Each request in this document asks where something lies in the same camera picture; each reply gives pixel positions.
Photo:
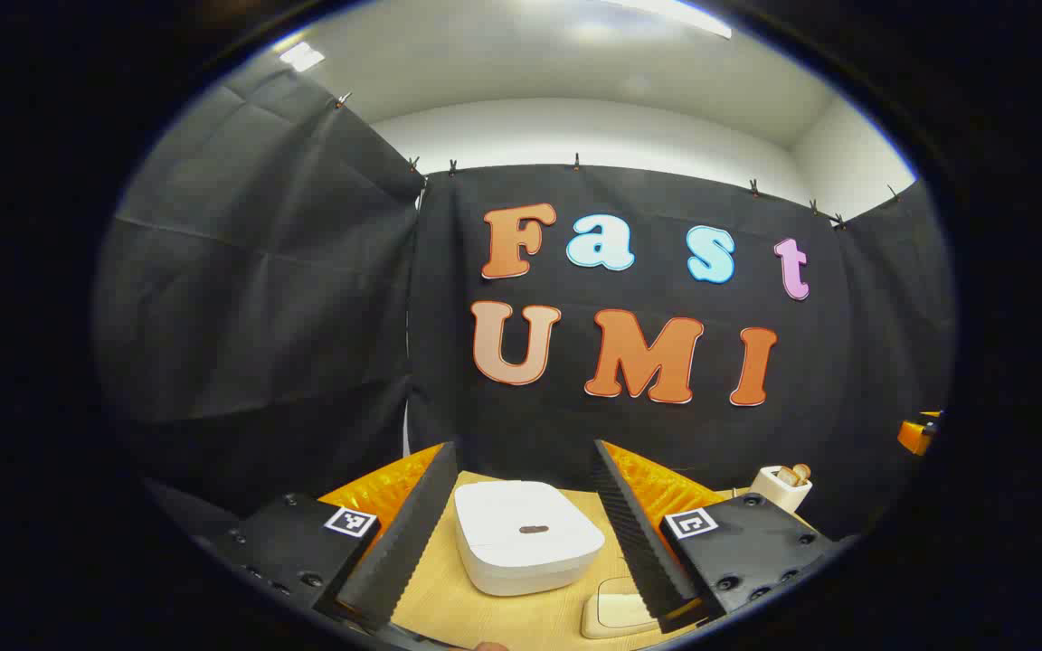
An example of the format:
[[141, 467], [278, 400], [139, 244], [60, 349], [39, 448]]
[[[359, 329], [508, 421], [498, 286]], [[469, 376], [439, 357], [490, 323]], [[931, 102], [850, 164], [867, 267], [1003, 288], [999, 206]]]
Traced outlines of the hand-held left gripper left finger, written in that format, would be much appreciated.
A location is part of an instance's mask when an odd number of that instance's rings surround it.
[[208, 537], [218, 559], [295, 609], [387, 625], [458, 478], [451, 442], [322, 497], [289, 494]]

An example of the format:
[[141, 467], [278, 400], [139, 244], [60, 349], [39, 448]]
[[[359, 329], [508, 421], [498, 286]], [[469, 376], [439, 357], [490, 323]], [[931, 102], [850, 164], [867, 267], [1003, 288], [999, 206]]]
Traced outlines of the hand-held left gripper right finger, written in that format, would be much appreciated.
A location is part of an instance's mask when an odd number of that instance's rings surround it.
[[611, 442], [594, 447], [592, 484], [662, 633], [756, 609], [837, 555], [834, 540], [765, 495], [720, 497]]

